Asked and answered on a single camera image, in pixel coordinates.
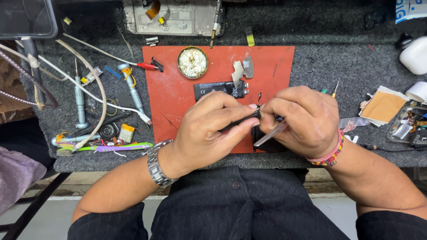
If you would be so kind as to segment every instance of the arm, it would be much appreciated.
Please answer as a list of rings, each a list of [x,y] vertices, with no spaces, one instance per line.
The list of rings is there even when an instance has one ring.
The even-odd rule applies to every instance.
[[[218,130],[252,114],[255,109],[255,104],[242,106],[223,92],[204,95],[186,112],[175,141],[159,150],[158,162],[164,174],[175,179],[228,155],[253,126],[260,124],[259,120],[247,119],[225,134]],[[148,172],[146,156],[124,163],[87,191],[74,211],[72,222],[89,213],[128,209],[158,187]]]
[[[306,158],[328,155],[338,143],[339,114],[331,96],[305,86],[279,91],[261,108],[263,132],[285,117],[289,127],[275,139]],[[344,138],[337,164],[325,167],[338,187],[357,204],[357,212],[389,210],[427,219],[427,201],[409,178],[394,164]]]

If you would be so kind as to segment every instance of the black clip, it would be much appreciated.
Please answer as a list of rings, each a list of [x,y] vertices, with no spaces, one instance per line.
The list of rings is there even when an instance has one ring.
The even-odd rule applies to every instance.
[[[158,67],[158,70],[163,72],[163,65],[161,65],[158,61],[154,60],[154,57],[151,58],[151,65]]]

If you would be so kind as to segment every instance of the shirt button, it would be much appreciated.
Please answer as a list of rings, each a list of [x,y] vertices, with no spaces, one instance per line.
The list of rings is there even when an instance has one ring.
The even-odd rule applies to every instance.
[[[239,189],[239,187],[240,187],[239,183],[235,181],[233,183],[233,188],[237,190],[237,189]]]

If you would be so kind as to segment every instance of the heat-resistant mat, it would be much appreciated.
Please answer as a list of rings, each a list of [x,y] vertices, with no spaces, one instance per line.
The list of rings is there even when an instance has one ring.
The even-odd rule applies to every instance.
[[[288,87],[295,47],[268,46],[199,46],[209,60],[207,72],[200,78],[188,79],[178,69],[177,57],[185,46],[142,47],[145,62],[154,57],[164,66],[164,72],[146,71],[154,139],[157,142],[174,139],[181,120],[188,108],[196,101],[194,84],[233,81],[233,61],[242,62],[251,56],[254,63],[254,76],[241,78],[249,84],[249,94],[237,99],[248,105],[258,104],[258,93],[262,92],[260,104],[264,104],[274,94]],[[250,133],[234,147],[231,153],[253,152]]]

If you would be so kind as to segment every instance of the purple cloth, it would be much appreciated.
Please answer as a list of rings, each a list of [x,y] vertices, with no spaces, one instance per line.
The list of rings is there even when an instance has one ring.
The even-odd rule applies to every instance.
[[[46,174],[46,167],[20,152],[0,147],[0,214]]]

